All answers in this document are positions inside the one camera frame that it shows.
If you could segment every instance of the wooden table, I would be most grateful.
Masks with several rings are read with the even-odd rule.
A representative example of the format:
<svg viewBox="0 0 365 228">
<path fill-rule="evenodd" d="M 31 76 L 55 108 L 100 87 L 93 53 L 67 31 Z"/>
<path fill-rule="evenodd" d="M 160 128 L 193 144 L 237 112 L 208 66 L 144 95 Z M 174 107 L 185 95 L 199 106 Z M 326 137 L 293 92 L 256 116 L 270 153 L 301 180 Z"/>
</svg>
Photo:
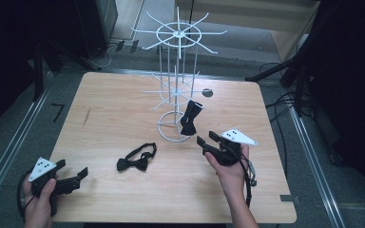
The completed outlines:
<svg viewBox="0 0 365 228">
<path fill-rule="evenodd" d="M 205 109 L 195 119 L 198 135 L 231 128 L 258 141 L 250 149 L 258 185 L 252 189 L 251 210 L 259 223 L 291 223 L 294 204 L 259 86 L 254 83 L 196 79 L 195 90 L 211 88 L 214 96 L 194 94 Z M 169 104 L 161 101 L 149 76 L 87 73 L 77 91 L 50 160 L 67 161 L 58 174 L 73 177 L 88 167 L 81 188 L 58 203 L 55 221 L 230 223 L 226 199 L 215 171 L 196 144 L 162 138 L 157 122 Z M 118 172 L 116 163 L 144 143 L 156 143 L 158 152 L 145 172 L 135 167 Z"/>
</svg>

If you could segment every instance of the gray floor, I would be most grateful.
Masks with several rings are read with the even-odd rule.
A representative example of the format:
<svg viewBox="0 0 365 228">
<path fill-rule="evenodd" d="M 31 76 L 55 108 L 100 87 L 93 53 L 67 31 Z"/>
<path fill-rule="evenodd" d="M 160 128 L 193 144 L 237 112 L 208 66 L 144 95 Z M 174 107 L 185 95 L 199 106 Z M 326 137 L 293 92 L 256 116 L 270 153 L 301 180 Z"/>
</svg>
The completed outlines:
<svg viewBox="0 0 365 228">
<path fill-rule="evenodd" d="M 161 15 L 156 13 L 152 8 L 156 1 L 146 0 L 144 11 L 148 10 L 153 16 Z M 141 18 L 139 26 L 144 26 Z M 218 40 L 209 41 L 218 49 L 219 54 L 203 54 L 198 59 L 198 70 L 202 77 L 212 77 L 223 80 L 242 80 L 243 77 L 254 76 L 259 73 L 259 68 L 269 62 L 279 60 L 273 43 L 267 31 L 253 30 L 252 34 L 258 38 L 254 41 L 245 41 L 243 50 L 245 54 L 241 55 L 238 47 L 231 47 L 222 44 Z M 131 47 L 126 44 L 122 50 L 116 51 L 115 48 L 108 52 L 111 56 L 111 63 L 104 67 L 105 72 L 124 72 L 122 69 L 141 70 L 139 73 L 159 70 L 159 56 L 156 50 L 144 50 L 153 42 L 149 38 L 137 36 L 139 47 L 131 53 Z M 237 57 L 232 58 L 231 53 L 239 53 Z M 187 55 L 187 62 L 192 62 L 193 55 Z M 108 58 L 106 53 L 93 59 L 97 64 L 106 64 Z M 28 114 L 32 105 L 33 87 L 27 89 L 15 102 L 15 104 L 0 119 L 0 160 L 9 157 L 9 163 L 1 163 L 0 167 L 7 172 L 2 174 L 0 182 L 0 227 L 22 227 L 22 220 L 18 217 L 15 203 L 15 189 L 21 174 L 31 168 L 39 157 L 49 158 L 50 153 L 55 145 L 61 127 L 67 116 L 73 96 L 77 90 L 78 84 L 82 79 L 85 69 L 64 57 L 65 67 L 61 73 L 50 73 L 46 77 L 51 79 L 47 93 L 43 96 L 39 106 L 40 111 L 35 115 L 32 124 L 29 126 L 27 134 L 23 135 L 20 143 L 13 145 L 10 143 L 15 135 L 18 126 Z M 264 66 L 264 71 L 273 65 Z M 269 77 L 259 82 L 261 92 L 266 104 L 274 103 L 279 96 L 286 90 L 293 91 L 293 88 L 282 88 L 279 86 L 280 74 Z M 52 103 L 65 105 L 65 109 L 60 113 L 59 119 L 53 120 L 58 114 L 58 107 Z M 283 110 L 286 104 L 278 106 L 278 112 Z M 273 107 L 268 108 L 270 119 L 274 118 Z M 308 136 L 317 155 L 317 160 L 321 166 L 324 177 L 329 183 L 334 199 L 338 205 L 346 227 L 365 227 L 365 179 L 351 167 L 337 167 L 332 165 L 329 158 L 329 148 L 322 140 L 316 123 L 308 118 L 303 117 L 301 120 L 306 126 Z M 279 153 L 284 164 L 284 146 L 283 140 L 279 133 L 278 123 L 271 123 Z M 329 214 L 326 210 L 326 203 L 321 197 L 320 190 L 316 182 L 316 177 L 309 165 L 302 141 L 298 136 L 293 117 L 290 112 L 279 117 L 279 125 L 285 141 L 287 151 L 287 181 L 289 183 L 292 195 L 297 199 L 295 204 L 298 220 L 294 224 L 281 224 L 280 227 L 335 227 L 330 221 Z M 54 223 L 54 227 L 83 227 L 82 223 Z M 261 224 L 260 227 L 276 227 L 276 224 Z"/>
</svg>

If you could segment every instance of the rotating rack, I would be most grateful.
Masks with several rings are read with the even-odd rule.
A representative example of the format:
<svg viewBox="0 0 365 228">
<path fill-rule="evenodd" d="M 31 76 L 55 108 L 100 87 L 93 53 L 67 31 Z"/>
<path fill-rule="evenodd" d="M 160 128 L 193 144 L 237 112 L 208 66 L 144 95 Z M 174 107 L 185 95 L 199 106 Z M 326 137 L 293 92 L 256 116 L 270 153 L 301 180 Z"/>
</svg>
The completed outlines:
<svg viewBox="0 0 365 228">
<path fill-rule="evenodd" d="M 154 21 L 160 24 L 156 31 L 150 30 L 138 30 L 131 28 L 136 32 L 145 32 L 156 34 L 159 42 L 150 46 L 144 47 L 144 49 L 151 49 L 157 47 L 159 50 L 159 63 L 160 63 L 160 73 L 153 73 L 152 76 L 160 82 L 160 89 L 156 91 L 143 91 L 144 93 L 158 93 L 162 101 L 151 110 L 157 109 L 163 104 L 168 104 L 174 106 L 174 109 L 166 112 L 159 119 L 157 126 L 159 133 L 168 141 L 171 142 L 183 142 L 187 140 L 190 136 L 185 136 L 181 134 L 181 126 L 179 124 L 184 113 L 180 111 L 180 105 L 186 105 L 193 97 L 194 93 L 200 92 L 203 96 L 209 97 L 212 94 L 211 89 L 204 89 L 202 91 L 194 90 L 195 78 L 199 75 L 197 70 L 197 60 L 198 60 L 198 47 L 202 47 L 207 51 L 217 54 L 217 51 L 213 51 L 210 48 L 204 46 L 200 43 L 203 35 L 221 35 L 223 32 L 202 32 L 197 24 L 203 21 L 209 13 L 206 13 L 203 18 L 194 24 L 189 24 L 182 22 L 180 20 L 179 8 L 177 8 L 177 21 L 171 23 L 163 23 L 160 20 L 151 16 L 148 12 L 147 15 Z M 163 72 L 163 46 L 167 47 L 167 72 Z M 194 70 L 192 74 L 185 73 L 185 53 L 187 48 L 196 47 L 195 51 L 195 61 Z M 170 53 L 174 49 L 177 50 L 176 65 L 174 65 L 174 75 L 171 72 L 170 67 Z M 182 72 L 180 72 L 180 62 L 182 62 Z"/>
</svg>

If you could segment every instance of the bow tie strap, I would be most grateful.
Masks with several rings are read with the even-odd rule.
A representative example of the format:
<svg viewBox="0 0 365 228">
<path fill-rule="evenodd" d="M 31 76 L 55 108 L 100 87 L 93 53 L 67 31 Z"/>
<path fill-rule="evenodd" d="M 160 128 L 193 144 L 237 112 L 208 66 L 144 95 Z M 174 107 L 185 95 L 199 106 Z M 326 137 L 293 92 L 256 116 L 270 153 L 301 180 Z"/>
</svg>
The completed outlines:
<svg viewBox="0 0 365 228">
<path fill-rule="evenodd" d="M 138 152 L 140 152 L 142 149 L 144 149 L 145 147 L 148 146 L 153 146 L 153 152 L 144 152 L 141 155 L 141 158 L 136 160 L 136 161 L 129 161 L 130 158 L 132 158 L 133 156 L 135 156 Z M 145 143 L 143 144 L 141 147 L 133 150 L 132 152 L 130 152 L 128 155 L 126 155 L 125 159 L 119 159 L 117 162 L 117 170 L 118 171 L 123 171 L 126 170 L 128 167 L 130 166 L 135 166 L 137 167 L 139 170 L 145 171 L 147 168 L 147 160 L 149 158 L 153 158 L 156 154 L 157 151 L 157 147 L 155 143 Z"/>
</svg>

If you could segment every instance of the bow tie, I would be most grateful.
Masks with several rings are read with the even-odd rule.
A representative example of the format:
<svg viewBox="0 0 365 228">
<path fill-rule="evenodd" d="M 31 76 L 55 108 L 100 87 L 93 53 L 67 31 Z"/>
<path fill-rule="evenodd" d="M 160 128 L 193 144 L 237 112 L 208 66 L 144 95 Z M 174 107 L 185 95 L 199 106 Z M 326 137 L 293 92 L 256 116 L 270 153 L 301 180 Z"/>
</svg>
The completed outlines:
<svg viewBox="0 0 365 228">
<path fill-rule="evenodd" d="M 147 146 L 153 146 L 153 152 L 144 152 L 141 155 L 141 158 L 136 160 L 136 161 L 129 161 L 130 158 L 132 158 L 134 155 L 136 155 L 138 152 L 140 152 L 143 148 L 147 147 Z M 153 158 L 155 157 L 156 154 L 156 144 L 155 143 L 146 143 L 144 145 L 142 145 L 141 147 L 139 147 L 138 149 L 135 149 L 134 151 L 130 152 L 124 159 L 119 159 L 117 162 L 117 170 L 118 171 L 123 171 L 126 170 L 127 168 L 131 167 L 131 166 L 135 166 L 137 167 L 139 170 L 145 171 L 148 165 L 147 160 L 149 158 Z"/>
<path fill-rule="evenodd" d="M 186 136 L 192 136 L 197 133 L 197 129 L 194 126 L 194 118 L 202 111 L 202 104 L 189 101 L 185 113 L 182 116 L 180 123 L 182 124 L 182 134 Z"/>
</svg>

